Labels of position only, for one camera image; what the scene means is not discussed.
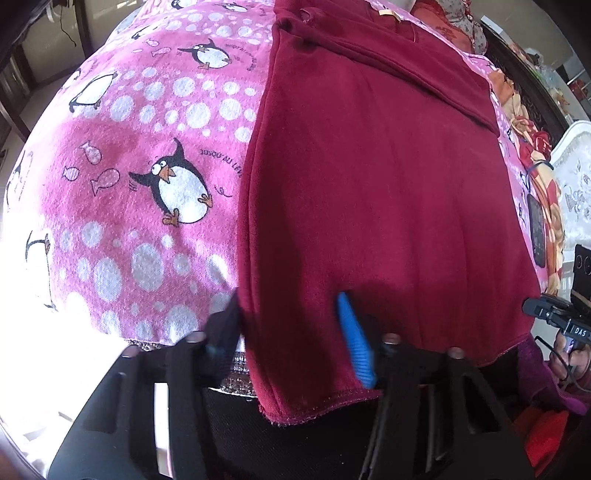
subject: black cable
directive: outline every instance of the black cable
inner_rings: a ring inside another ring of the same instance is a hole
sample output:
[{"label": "black cable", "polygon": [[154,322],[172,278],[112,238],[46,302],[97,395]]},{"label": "black cable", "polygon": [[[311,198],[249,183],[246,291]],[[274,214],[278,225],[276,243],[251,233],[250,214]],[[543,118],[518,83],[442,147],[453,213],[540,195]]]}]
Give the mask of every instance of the black cable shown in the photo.
[{"label": "black cable", "polygon": [[587,388],[583,388],[579,385],[579,383],[574,379],[574,375],[573,373],[570,371],[570,367],[566,364],[566,362],[564,361],[564,359],[558,354],[558,352],[556,352],[556,350],[554,350],[554,347],[550,346],[550,344],[548,342],[546,342],[546,340],[544,340],[541,336],[537,336],[535,339],[535,341],[540,341],[542,342],[542,344],[548,348],[553,354],[554,356],[560,361],[560,363],[562,363],[562,366],[566,369],[566,378],[570,379],[570,381],[574,384],[575,387],[577,387],[580,391],[583,391],[585,393],[591,393],[591,390],[588,390]]},{"label": "black cable", "polygon": [[63,24],[61,23],[61,19],[64,16],[63,14],[64,14],[64,6],[62,5],[61,6],[61,10],[60,10],[60,28],[61,28],[61,31],[64,32],[68,36],[68,38],[70,39],[70,41],[74,44],[74,47],[77,47],[76,42],[74,40],[72,40],[72,37],[70,36],[70,34],[66,30],[64,30]]}]

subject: pink blanket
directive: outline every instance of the pink blanket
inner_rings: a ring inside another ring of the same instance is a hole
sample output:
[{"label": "pink blanket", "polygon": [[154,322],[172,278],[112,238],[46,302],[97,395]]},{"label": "pink blanket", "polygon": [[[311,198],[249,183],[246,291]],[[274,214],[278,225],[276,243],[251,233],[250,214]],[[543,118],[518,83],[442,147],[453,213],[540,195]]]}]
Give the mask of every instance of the pink blanket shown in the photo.
[{"label": "pink blanket", "polygon": [[[272,0],[149,0],[81,65],[7,187],[3,243],[18,301],[33,293],[103,332],[162,343],[224,308],[237,285],[239,182],[274,20]],[[458,54],[488,77],[487,59]],[[531,255],[523,167],[491,101]]]}]

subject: fish print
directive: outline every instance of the fish print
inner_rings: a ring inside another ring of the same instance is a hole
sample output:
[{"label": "fish print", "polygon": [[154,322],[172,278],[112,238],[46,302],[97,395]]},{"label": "fish print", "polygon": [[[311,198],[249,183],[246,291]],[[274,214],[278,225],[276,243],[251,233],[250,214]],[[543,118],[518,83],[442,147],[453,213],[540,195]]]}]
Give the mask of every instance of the fish print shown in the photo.
[{"label": "fish print", "polygon": [[170,47],[159,48],[158,50],[152,52],[152,57],[155,57],[156,55],[164,55],[166,53],[170,53],[171,50],[172,49]]},{"label": "fish print", "polygon": [[84,155],[86,155],[86,159],[93,165],[98,165],[100,161],[103,159],[102,152],[98,148],[93,147],[90,144],[90,140],[82,144],[80,148],[84,150]]},{"label": "fish print", "polygon": [[61,174],[67,181],[74,181],[78,178],[80,170],[76,167],[64,167],[64,173]]},{"label": "fish print", "polygon": [[121,178],[121,174],[119,170],[115,170],[114,168],[107,168],[103,173],[99,175],[96,180],[90,181],[90,186],[92,187],[92,194],[96,197],[96,194],[99,193],[101,189],[108,189],[115,185],[119,179]]}]

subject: maroon fabric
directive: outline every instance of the maroon fabric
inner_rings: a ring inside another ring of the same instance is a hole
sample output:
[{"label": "maroon fabric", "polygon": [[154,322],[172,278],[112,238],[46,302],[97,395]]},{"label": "maroon fabric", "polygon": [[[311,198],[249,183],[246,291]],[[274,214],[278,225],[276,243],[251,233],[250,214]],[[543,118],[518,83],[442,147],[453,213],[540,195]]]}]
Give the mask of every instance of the maroon fabric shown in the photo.
[{"label": "maroon fabric", "polygon": [[298,423],[375,393],[337,293],[413,345],[487,364],[529,335],[540,288],[488,83],[363,0],[277,0],[239,206],[246,354],[264,413]]}]

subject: black fabric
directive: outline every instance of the black fabric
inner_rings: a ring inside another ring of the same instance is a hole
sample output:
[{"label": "black fabric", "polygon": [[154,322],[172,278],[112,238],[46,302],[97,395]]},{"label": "black fabric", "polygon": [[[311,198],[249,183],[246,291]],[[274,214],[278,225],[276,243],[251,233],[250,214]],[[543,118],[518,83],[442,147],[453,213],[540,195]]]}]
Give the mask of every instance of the black fabric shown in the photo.
[{"label": "black fabric", "polygon": [[[517,349],[480,371],[514,420],[526,406],[518,395]],[[235,480],[357,480],[378,404],[285,427],[271,424],[257,400],[213,390],[205,400],[222,465]]]}]

